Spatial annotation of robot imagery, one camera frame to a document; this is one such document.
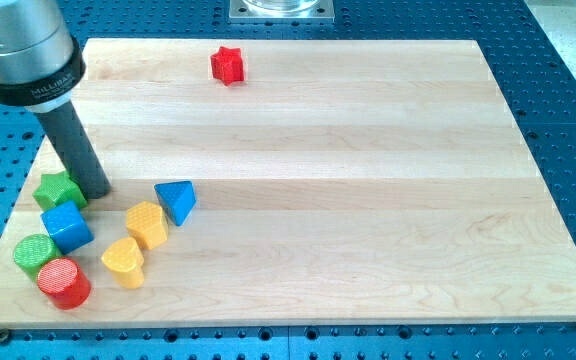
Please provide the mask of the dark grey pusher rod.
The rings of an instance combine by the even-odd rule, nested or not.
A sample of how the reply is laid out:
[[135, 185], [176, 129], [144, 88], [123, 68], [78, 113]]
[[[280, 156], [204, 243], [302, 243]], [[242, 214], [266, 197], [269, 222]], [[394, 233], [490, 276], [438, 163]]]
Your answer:
[[107, 195], [110, 182], [72, 102], [35, 116], [84, 197], [99, 199]]

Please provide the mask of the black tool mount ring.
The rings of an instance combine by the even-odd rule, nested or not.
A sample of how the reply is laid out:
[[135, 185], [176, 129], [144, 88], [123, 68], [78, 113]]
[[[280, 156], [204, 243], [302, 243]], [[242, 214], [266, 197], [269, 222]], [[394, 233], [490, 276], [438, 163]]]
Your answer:
[[82, 79], [86, 64], [79, 42], [70, 36], [73, 52], [64, 66], [51, 75], [21, 84], [0, 83], [0, 104], [29, 107], [56, 100], [71, 91]]

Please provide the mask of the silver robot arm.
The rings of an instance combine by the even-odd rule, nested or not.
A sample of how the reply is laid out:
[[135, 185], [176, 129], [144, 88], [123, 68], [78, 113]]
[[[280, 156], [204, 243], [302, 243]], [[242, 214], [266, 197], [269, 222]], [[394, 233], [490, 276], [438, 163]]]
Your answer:
[[71, 179], [87, 199], [110, 191], [71, 102], [86, 64], [54, 0], [0, 0], [0, 104], [38, 119]]

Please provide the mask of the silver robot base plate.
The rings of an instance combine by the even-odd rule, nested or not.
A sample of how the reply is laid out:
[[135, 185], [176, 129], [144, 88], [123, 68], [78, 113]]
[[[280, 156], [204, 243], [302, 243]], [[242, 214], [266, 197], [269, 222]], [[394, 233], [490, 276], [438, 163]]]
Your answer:
[[333, 0], [230, 0], [228, 17], [235, 22], [335, 19]]

